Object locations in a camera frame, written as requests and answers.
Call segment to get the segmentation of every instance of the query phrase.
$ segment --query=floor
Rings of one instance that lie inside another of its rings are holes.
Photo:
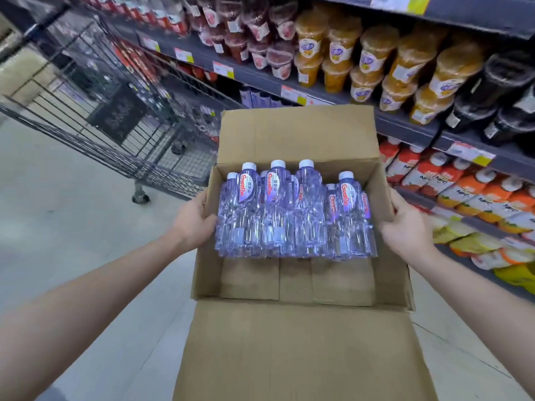
[[[182,202],[133,183],[7,120],[0,128],[0,312],[161,234]],[[55,383],[68,401],[169,401],[195,303],[195,253],[145,289]],[[529,400],[416,273],[414,328],[441,401]]]

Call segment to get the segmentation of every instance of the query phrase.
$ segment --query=open cardboard box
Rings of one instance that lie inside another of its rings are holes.
[[[224,113],[206,214],[244,162],[258,171],[282,159],[292,172],[312,159],[325,183],[351,170],[372,221],[391,221],[371,106],[317,106]],[[175,401],[434,401],[437,396],[406,310],[407,265],[376,234],[379,256],[223,259],[213,237],[197,251],[197,300]]]

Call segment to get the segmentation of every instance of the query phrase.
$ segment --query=shopping cart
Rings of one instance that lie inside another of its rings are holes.
[[[208,183],[221,113],[243,108],[176,62],[118,39],[98,15],[37,8],[0,51],[0,112],[143,186],[189,199]],[[27,79],[20,77],[21,67]]]

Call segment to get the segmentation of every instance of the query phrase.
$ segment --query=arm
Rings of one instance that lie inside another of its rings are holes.
[[[0,320],[0,400],[34,400],[165,267],[212,234],[206,191],[163,236],[43,294]]]
[[[419,272],[535,397],[535,305],[440,253],[425,215],[391,189],[396,219],[380,226],[385,242]]]

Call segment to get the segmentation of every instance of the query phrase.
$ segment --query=hand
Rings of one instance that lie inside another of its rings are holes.
[[[216,228],[217,215],[204,217],[206,192],[207,190],[201,191],[197,197],[182,206],[173,226],[166,233],[176,245],[177,257],[202,245]]]
[[[426,215],[406,202],[395,189],[390,188],[390,199],[396,210],[396,218],[394,222],[379,225],[383,239],[410,266],[418,268],[426,256],[437,252],[433,244],[433,231]]]

